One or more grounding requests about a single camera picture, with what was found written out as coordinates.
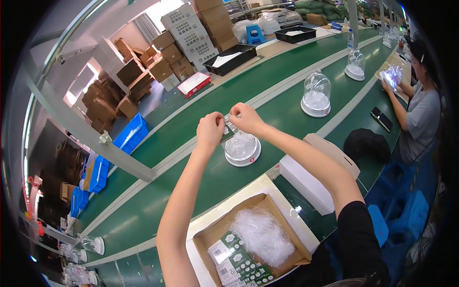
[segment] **plastic bottle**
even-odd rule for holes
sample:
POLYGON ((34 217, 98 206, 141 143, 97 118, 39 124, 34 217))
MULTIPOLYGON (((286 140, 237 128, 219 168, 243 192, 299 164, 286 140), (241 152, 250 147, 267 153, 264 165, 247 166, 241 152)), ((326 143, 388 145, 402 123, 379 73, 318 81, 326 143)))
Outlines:
POLYGON ((354 33, 352 33, 352 29, 349 29, 348 39, 347 39, 347 48, 352 50, 354 46, 354 33))

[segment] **blue plastic crate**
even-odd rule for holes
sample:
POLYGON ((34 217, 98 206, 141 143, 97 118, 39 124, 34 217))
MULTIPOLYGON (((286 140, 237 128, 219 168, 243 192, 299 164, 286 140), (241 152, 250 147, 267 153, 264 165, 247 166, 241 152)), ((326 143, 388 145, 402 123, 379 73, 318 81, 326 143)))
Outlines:
POLYGON ((89 201, 89 192, 83 191, 78 187, 76 187, 75 189, 77 191, 76 206, 79 209, 84 209, 86 207, 86 205, 88 204, 88 201, 89 201))
POLYGON ((120 135, 116 137, 113 144, 119 147, 123 152, 131 154, 131 152, 138 146, 138 144, 140 144, 147 134, 148 128, 146 121, 140 113, 138 113, 123 129, 120 135), (131 131, 134 132, 131 137, 127 139, 131 131))
POLYGON ((110 162, 101 156, 97 156, 92 170, 89 192, 98 193, 107 185, 108 165, 110 162))
POLYGON ((78 208, 77 205, 77 197, 78 197, 78 192, 77 189, 78 187, 75 187, 73 192, 72 192, 72 199, 70 200, 70 216, 72 217, 77 217, 78 212, 80 212, 80 209, 78 208))

